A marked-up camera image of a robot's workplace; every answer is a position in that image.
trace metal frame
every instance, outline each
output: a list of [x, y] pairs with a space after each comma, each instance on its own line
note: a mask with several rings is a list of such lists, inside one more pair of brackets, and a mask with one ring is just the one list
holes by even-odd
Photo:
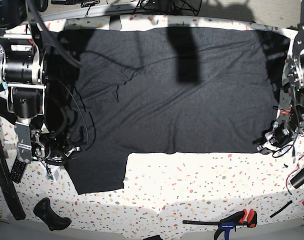
[[[128, 3], [117, 3], [111, 5], [100, 5], [92, 6], [88, 12], [88, 17], [98, 17], [106, 15], [123, 15], [123, 14], [132, 14], [134, 9], [137, 6], [137, 1], [128, 2]], [[87, 13], [88, 8], [77, 8], [68, 11], [62, 11], [58, 13], [52, 13], [48, 15], [43, 15], [42, 18], [44, 21], [59, 20], [59, 19], [76, 19], [84, 18]], [[136, 9], [136, 13], [145, 12], [143, 9]]]
[[301, 3], [301, 21], [299, 31], [293, 45], [293, 56], [289, 59], [290, 73], [288, 75], [291, 88], [304, 88], [304, 74], [301, 66], [301, 52], [304, 49], [304, 0]]

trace terrazzo table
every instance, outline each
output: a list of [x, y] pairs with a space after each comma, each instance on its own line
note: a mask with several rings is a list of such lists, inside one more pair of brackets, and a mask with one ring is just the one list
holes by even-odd
[[[189, 25], [274, 31], [292, 40], [297, 33], [250, 22], [205, 17], [122, 15], [120, 19], [121, 31]], [[108, 30], [109, 20], [109, 16], [100, 16], [51, 21], [46, 25], [57, 32], [63, 28]], [[12, 32], [24, 30], [25, 26], [19, 26]], [[2, 92], [0, 96], [5, 98], [7, 93]], [[2, 118], [0, 136], [11, 168], [17, 138], [13, 126]], [[304, 137], [297, 140], [296, 150], [298, 156], [304, 154]], [[117, 191], [78, 195], [65, 169], [59, 170], [59, 179], [54, 182], [45, 179], [36, 162], [27, 166], [21, 183], [14, 185], [28, 220], [40, 222], [34, 216], [33, 208], [39, 200], [49, 197], [56, 213], [72, 219], [72, 228], [120, 233], [126, 238], [160, 235], [162, 239], [175, 239], [190, 231], [216, 229], [213, 226], [183, 225], [182, 220], [219, 221], [244, 208], [257, 211], [258, 225], [303, 217], [304, 185], [299, 190], [290, 186], [293, 195], [285, 188], [286, 178], [295, 169], [297, 161], [293, 164], [291, 154], [275, 159], [271, 154], [259, 153], [133, 153], [127, 163], [125, 187]], [[299, 163], [304, 166], [304, 157]], [[269, 217], [290, 200], [294, 204], [276, 217]], [[10, 214], [1, 189], [0, 213], [4, 218]]]

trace black handle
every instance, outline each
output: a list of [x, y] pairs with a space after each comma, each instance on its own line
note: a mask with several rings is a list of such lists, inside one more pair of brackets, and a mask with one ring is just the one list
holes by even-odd
[[304, 184], [304, 168], [291, 179], [291, 184], [296, 189]]
[[15, 220], [22, 220], [25, 219], [25, 213], [9, 175], [0, 139], [0, 187], [13, 217]]
[[183, 224], [218, 226], [220, 224], [220, 222], [219, 221], [188, 221], [188, 220], [183, 220]]
[[44, 12], [48, 6], [48, 0], [34, 0], [34, 4], [39, 12]]
[[6, 100], [2, 97], [0, 97], [0, 116], [8, 120], [11, 124], [15, 125], [17, 117], [7, 111]]
[[50, 199], [46, 197], [37, 203], [33, 212], [37, 217], [46, 223], [51, 231], [66, 229], [72, 222], [68, 217], [61, 218], [59, 215], [57, 215], [51, 209]]
[[251, 209], [251, 212], [253, 212], [253, 216], [249, 215], [247, 219], [247, 227], [248, 228], [254, 228], [257, 225], [257, 212]]
[[224, 230], [222, 229], [217, 229], [215, 234], [214, 234], [214, 240], [217, 240], [218, 237], [220, 236], [220, 234], [223, 232]]

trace black t-shirt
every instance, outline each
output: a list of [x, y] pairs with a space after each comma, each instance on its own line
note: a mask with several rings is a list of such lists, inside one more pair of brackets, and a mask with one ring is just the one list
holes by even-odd
[[[123, 188], [134, 152], [255, 153], [252, 142], [276, 119], [290, 42], [277, 33], [168, 27], [63, 36], [80, 53], [74, 93], [90, 139], [65, 166], [79, 194]], [[72, 139], [84, 140], [72, 109]]]

